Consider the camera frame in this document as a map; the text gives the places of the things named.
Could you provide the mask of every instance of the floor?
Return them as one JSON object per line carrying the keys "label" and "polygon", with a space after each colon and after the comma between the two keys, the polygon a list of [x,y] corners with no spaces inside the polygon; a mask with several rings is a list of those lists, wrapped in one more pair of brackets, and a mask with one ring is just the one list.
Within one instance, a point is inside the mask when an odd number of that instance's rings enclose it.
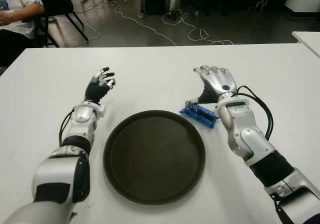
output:
{"label": "floor", "polygon": [[[49,32],[60,47],[173,45],[169,40],[155,34],[153,30],[139,26],[131,19],[124,19],[120,14],[115,13],[115,7],[125,16],[134,18],[141,24],[167,36],[178,46],[211,44],[205,40],[189,40],[188,32],[192,27],[184,23],[164,24],[161,15],[146,15],[143,20],[138,19],[139,0],[117,0],[108,3],[106,0],[86,0],[84,3],[73,0],[73,3],[79,17],[84,22],[87,21],[84,32],[91,41],[85,42],[64,16],[58,16],[57,21],[50,23]],[[210,16],[201,13],[197,18],[194,15],[195,10],[188,3],[184,3],[181,9],[184,13],[188,12],[186,21],[197,28],[190,35],[193,39],[200,39],[199,31],[205,29],[209,34],[209,40],[231,40],[234,44],[294,43],[296,39],[291,36],[292,31],[320,31],[320,21],[317,18],[292,17],[282,10],[265,9],[262,12],[231,10],[229,16],[223,16],[219,10],[213,10]]]}

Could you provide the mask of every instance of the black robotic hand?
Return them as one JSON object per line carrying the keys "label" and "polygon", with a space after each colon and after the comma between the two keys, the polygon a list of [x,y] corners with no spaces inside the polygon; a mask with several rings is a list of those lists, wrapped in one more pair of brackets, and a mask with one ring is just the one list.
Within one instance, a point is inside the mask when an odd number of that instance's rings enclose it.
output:
{"label": "black robotic hand", "polygon": [[109,67],[99,70],[89,82],[85,91],[85,101],[91,101],[99,104],[100,100],[108,93],[116,84],[113,72],[108,72]]}

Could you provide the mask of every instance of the table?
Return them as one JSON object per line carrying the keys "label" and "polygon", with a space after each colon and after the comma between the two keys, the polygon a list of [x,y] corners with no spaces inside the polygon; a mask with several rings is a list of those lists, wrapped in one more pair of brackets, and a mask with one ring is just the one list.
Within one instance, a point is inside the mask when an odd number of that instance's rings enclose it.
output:
{"label": "table", "polygon": [[320,32],[293,31],[292,36],[320,58]]}
{"label": "table", "polygon": [[[206,164],[201,180],[183,199],[164,206],[131,203],[105,178],[103,149],[111,131],[141,111],[178,113],[186,100],[202,93],[202,81],[193,72],[201,65],[228,68],[239,86],[248,85],[267,103],[275,123],[270,141],[320,188],[315,168],[320,60],[301,43],[27,49],[0,77],[0,223],[33,200],[33,174],[58,147],[61,121],[82,101],[92,75],[109,66],[117,84],[101,101],[106,113],[90,154],[91,192],[76,206],[72,223],[279,224],[262,184],[229,149],[220,120],[212,130],[186,117],[203,139]],[[251,107],[265,131],[264,112],[254,103]]]}

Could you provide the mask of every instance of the blue object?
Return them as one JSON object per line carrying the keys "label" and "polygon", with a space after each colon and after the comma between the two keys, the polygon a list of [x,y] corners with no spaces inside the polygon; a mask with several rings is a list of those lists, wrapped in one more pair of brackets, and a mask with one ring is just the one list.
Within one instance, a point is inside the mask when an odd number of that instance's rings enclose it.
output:
{"label": "blue object", "polygon": [[208,110],[200,105],[191,105],[190,101],[186,101],[185,108],[179,112],[196,119],[198,122],[209,128],[214,128],[216,120],[220,119],[220,117],[217,117],[213,111]]}

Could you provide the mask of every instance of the seated person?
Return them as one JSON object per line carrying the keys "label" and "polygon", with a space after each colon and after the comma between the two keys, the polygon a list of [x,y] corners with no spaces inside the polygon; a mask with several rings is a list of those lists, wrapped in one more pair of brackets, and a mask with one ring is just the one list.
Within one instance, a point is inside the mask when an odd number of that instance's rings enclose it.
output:
{"label": "seated person", "polygon": [[41,0],[0,0],[0,67],[8,67],[26,48],[35,47],[34,22],[44,13]]}

